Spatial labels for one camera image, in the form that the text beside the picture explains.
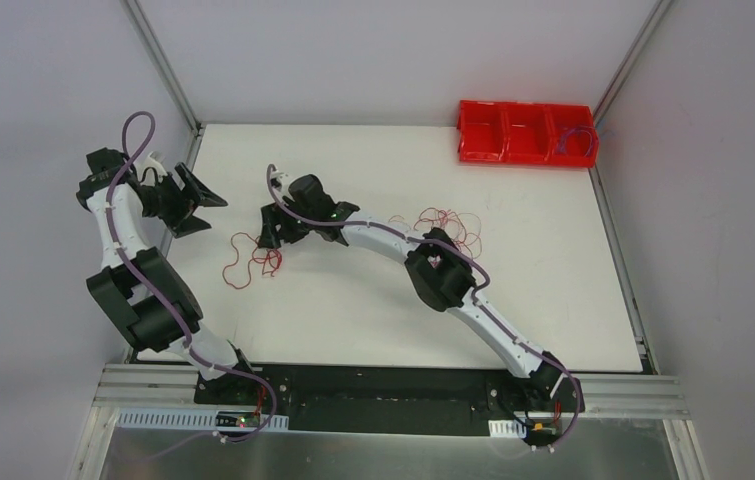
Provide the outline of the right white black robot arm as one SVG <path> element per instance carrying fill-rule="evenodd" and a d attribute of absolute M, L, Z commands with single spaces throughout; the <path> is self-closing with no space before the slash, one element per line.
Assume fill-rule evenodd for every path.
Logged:
<path fill-rule="evenodd" d="M 286 228 L 299 237 L 311 232 L 345 247 L 371 251 L 401 264 L 417 297 L 430 309 L 454 316 L 466 325 L 518 379 L 522 400 L 536 410 L 548 408 L 570 390 L 584 403 L 576 376 L 551 352 L 512 326 L 484 291 L 488 272 L 464 254 L 443 230 L 402 230 L 375 219 L 357 205 L 335 201 L 312 174 L 291 178 L 269 165 L 266 188 Z"/>

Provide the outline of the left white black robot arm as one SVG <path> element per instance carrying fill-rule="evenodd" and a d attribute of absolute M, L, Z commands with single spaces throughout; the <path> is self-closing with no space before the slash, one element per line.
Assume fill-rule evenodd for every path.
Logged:
<path fill-rule="evenodd" d="M 140 170 L 110 148 L 86 157 L 91 173 L 79 184 L 81 206 L 96 219 L 103 254 L 87 289 L 130 347 L 166 352 L 198 370 L 198 403 L 246 404 L 261 392 L 243 352 L 203 322 L 199 301 L 141 228 L 157 218 L 177 238 L 210 229 L 195 214 L 200 207 L 225 207 L 185 164 L 168 172 L 155 155 Z"/>

